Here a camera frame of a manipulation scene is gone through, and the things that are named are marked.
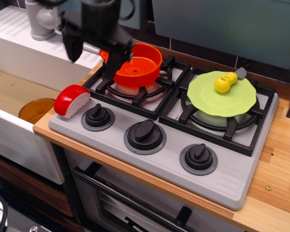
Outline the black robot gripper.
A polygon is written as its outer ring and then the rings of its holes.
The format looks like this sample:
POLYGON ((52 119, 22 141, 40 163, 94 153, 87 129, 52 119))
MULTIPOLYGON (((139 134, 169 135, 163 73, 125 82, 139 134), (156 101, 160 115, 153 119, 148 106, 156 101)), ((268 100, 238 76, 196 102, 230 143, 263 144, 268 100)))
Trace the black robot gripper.
POLYGON ((76 62, 83 43, 101 49, 103 82, 110 84, 121 66, 132 58, 133 38, 118 24, 119 9, 64 10, 60 14, 63 42, 71 62, 76 62))

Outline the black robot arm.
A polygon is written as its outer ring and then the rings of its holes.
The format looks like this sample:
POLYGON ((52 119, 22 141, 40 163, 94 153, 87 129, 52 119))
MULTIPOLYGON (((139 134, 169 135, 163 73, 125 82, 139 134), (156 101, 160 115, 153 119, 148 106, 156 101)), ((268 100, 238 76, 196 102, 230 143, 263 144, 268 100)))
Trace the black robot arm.
POLYGON ((109 53, 103 80, 110 82, 121 66, 132 58, 134 39, 118 24, 119 0, 82 0, 77 15, 60 12, 61 33, 67 55, 72 62, 79 59, 83 43, 88 43, 109 53))

